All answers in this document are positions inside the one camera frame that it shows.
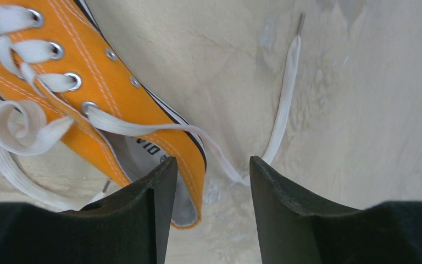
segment stain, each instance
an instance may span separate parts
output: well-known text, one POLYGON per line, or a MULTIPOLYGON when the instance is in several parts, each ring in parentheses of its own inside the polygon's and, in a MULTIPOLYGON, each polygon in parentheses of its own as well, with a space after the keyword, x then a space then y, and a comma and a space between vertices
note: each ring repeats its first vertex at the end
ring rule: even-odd
POLYGON ((203 203, 212 205, 221 200, 221 189, 213 180, 209 180, 207 185, 207 193, 203 195, 203 203))
POLYGON ((316 0, 321 11, 332 11, 336 5, 336 0, 316 0))
POLYGON ((263 19, 257 35, 257 66, 270 74, 277 74, 284 66, 288 43, 291 17, 287 11, 274 10, 263 19))
POLYGON ((338 0, 349 29, 361 15, 366 2, 367 0, 338 0))
MULTIPOLYGON (((362 13, 366 2, 367 0, 338 0, 339 8, 347 20, 349 29, 362 13)), ((316 0, 316 3, 321 11, 330 12, 334 10, 336 0, 316 0)))
POLYGON ((352 53, 351 49, 345 46, 333 46, 329 50, 321 53, 323 60, 331 62, 331 65, 336 69, 340 69, 344 66, 352 53))
POLYGON ((307 77, 297 78, 289 117, 292 133, 321 129, 319 120, 330 112, 332 98, 340 87, 339 70, 345 58, 338 55, 338 52, 323 52, 305 70, 307 77))

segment sneaker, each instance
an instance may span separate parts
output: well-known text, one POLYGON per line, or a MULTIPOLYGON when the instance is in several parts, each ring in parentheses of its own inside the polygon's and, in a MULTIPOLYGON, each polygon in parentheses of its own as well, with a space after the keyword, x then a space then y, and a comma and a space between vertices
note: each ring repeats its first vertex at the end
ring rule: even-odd
MULTIPOLYGON (((293 86, 295 76, 289 79, 293 86)), ((45 153, 61 140, 121 187, 174 156, 179 175, 172 222, 177 228, 201 220, 203 145, 231 180, 249 185, 249 177, 236 171, 205 131, 189 125, 130 73, 84 1, 0 0, 0 98, 6 100, 0 103, 1 173, 25 194, 60 210, 79 210, 104 193, 91 201, 52 193, 27 177, 17 155, 45 153), (24 125, 10 122, 14 109, 24 125)), ((271 138, 266 150, 270 159, 283 123, 273 130, 277 139, 271 138)))

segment shoelace aglet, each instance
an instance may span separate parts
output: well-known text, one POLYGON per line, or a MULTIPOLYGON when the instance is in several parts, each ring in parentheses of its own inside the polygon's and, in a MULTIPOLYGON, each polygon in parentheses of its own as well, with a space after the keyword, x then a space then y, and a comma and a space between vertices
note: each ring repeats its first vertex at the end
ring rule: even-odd
POLYGON ((298 21, 297 35, 300 37, 302 36, 303 23, 305 23, 305 12, 302 12, 298 21))
POLYGON ((102 193, 106 193, 106 191, 108 190, 108 187, 109 187, 109 185, 110 185, 110 180, 107 180, 106 181, 106 184, 104 185, 104 188, 103 188, 103 190, 102 190, 102 193))

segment metal eyelet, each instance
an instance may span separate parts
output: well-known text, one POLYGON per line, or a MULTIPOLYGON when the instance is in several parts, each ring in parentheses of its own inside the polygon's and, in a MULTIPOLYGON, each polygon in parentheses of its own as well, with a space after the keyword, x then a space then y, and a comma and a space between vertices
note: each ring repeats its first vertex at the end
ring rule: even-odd
POLYGON ((117 61, 117 55, 112 51, 112 49, 107 48, 106 55, 111 61, 114 61, 114 62, 117 61))
POLYGON ((130 77, 130 83, 132 83, 136 88, 140 88, 141 86, 140 86, 140 82, 137 80, 137 79, 135 79, 135 77, 130 77))
POLYGON ((51 59, 61 59, 64 56, 64 48, 54 41, 48 41, 48 43, 51 44, 52 52, 54 52, 54 56, 51 59))
POLYGON ((96 107, 96 108, 99 109, 97 104, 90 102, 90 101, 86 101, 86 102, 81 104, 81 111, 83 112, 83 114, 88 116, 88 108, 90 108, 90 107, 96 107))
POLYGON ((83 81, 81 80, 81 77, 78 74, 70 71, 68 73, 64 73, 64 75, 68 76, 68 77, 72 77, 72 79, 74 79, 74 81, 75 81, 75 85, 72 88, 70 88, 69 91, 75 91, 78 88, 80 88, 83 81))
POLYGON ((32 26, 33 28, 40 28, 45 24, 45 18, 40 12, 31 8, 28 8, 28 11, 31 12, 31 16, 33 17, 33 20, 35 21, 35 23, 32 26))

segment white surface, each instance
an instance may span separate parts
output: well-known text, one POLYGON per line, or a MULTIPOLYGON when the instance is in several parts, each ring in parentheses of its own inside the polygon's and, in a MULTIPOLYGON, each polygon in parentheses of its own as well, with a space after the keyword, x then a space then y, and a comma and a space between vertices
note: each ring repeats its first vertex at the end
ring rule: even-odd
MULTIPOLYGON (((285 54, 305 11, 290 125, 274 168, 357 208, 422 200, 422 1, 88 4, 136 76, 241 170, 268 143, 285 54)), ((64 146, 23 164, 62 194, 89 197, 104 185, 64 146)), ((260 263, 250 190, 229 186, 212 157, 207 184, 202 224, 171 229, 166 262, 260 263)), ((0 200, 30 199, 0 176, 0 200)))

